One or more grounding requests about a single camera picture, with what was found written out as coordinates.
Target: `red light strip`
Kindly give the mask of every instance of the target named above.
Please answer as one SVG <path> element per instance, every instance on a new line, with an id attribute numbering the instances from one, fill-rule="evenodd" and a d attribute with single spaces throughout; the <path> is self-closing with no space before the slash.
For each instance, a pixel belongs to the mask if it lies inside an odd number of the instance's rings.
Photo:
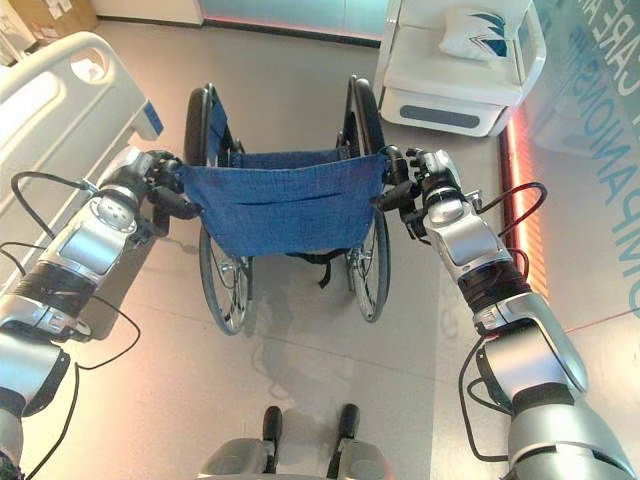
<path id="1" fill-rule="evenodd" d="M 515 113 L 507 125 L 507 145 L 509 148 L 509 169 L 512 187 L 533 180 L 532 158 L 527 139 L 527 121 L 522 110 Z M 535 197 L 526 192 L 517 193 L 513 197 L 514 218 L 520 217 Z M 529 284 L 531 288 L 548 300 L 547 271 L 544 265 L 544 248 L 538 214 L 530 216 L 515 230 L 516 247 L 524 250 L 529 256 Z"/>

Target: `floor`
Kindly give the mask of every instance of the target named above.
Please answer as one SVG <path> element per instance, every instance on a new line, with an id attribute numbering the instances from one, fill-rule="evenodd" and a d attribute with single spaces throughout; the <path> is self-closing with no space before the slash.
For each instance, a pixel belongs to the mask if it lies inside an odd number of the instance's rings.
<path id="1" fill-rule="evenodd" d="M 372 79 L 377 51 L 213 28 L 102 23 L 103 36 L 154 102 L 166 130 L 153 145 L 180 153 L 190 91 L 213 81 L 235 136 L 253 152 L 331 146 L 347 79 Z M 385 124 L 388 143 L 446 148 L 467 190 L 499 190 L 494 139 Z M 488 220 L 498 224 L 499 212 Z M 362 410 L 360 437 L 379 446 L 398 479 L 496 478 L 474 459 L 456 392 L 475 341 L 470 311 L 437 256 L 389 217 L 392 284 L 383 318 L 365 323 L 346 278 L 320 290 L 320 267 L 287 257 L 255 263 L 256 320 L 233 338 L 212 322 L 200 285 L 197 222 L 174 221 L 123 310 L 142 327 L 118 362 L 82 375 L 71 428 L 41 478 L 192 479 L 222 443 L 258 436 L 271 404 L 284 411 L 281 473 L 323 475 L 346 402 Z M 105 341 L 65 347 L 85 364 L 133 336 L 120 321 Z M 49 409 L 25 421 L 29 472 L 57 436 L 68 375 Z M 471 407 L 486 453 L 506 444 L 504 418 Z"/>

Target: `wheelchair wheel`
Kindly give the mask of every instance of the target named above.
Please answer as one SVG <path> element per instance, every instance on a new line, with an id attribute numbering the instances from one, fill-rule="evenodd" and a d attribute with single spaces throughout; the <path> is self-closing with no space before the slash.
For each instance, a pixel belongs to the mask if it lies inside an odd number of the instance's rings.
<path id="1" fill-rule="evenodd" d="M 253 259 L 226 255 L 202 225 L 200 276 L 209 310 L 227 335 L 242 329 L 252 300 Z"/>
<path id="2" fill-rule="evenodd" d="M 377 210 L 362 246 L 347 253 L 347 270 L 362 316 L 374 323 L 387 301 L 391 275 L 387 222 Z"/>

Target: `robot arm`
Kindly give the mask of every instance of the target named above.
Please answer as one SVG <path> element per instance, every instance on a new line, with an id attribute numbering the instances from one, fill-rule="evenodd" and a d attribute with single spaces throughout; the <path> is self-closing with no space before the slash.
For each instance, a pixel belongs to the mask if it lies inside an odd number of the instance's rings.
<path id="1" fill-rule="evenodd" d="M 32 271 L 0 298 L 0 473 L 19 465 L 21 418 L 51 402 L 69 367 L 69 355 L 53 342 L 90 339 L 78 316 L 125 244 L 166 235 L 171 215 L 198 213 L 179 195 L 173 172 L 181 163 L 171 155 L 128 147 L 112 165 Z M 145 198 L 155 204 L 153 223 L 139 215 Z"/>
<path id="2" fill-rule="evenodd" d="M 409 154 L 417 183 L 392 149 L 396 186 L 376 203 L 383 211 L 399 209 L 410 234 L 428 237 L 473 311 L 484 338 L 476 354 L 481 377 L 491 398 L 512 412 L 506 478 L 637 478 L 611 429 L 584 400 L 588 379 L 580 355 L 477 215 L 477 198 L 462 194 L 449 155 Z"/>

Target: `cardboard box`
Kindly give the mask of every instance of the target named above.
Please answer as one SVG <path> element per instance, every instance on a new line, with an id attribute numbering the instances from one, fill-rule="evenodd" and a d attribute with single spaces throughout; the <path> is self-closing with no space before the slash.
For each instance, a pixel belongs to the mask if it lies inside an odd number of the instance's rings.
<path id="1" fill-rule="evenodd" d="M 91 0 L 10 0 L 33 35 L 46 43 L 93 30 L 98 17 Z"/>
<path id="2" fill-rule="evenodd" d="M 8 0 L 0 0 L 0 64 L 10 65 L 36 43 Z"/>

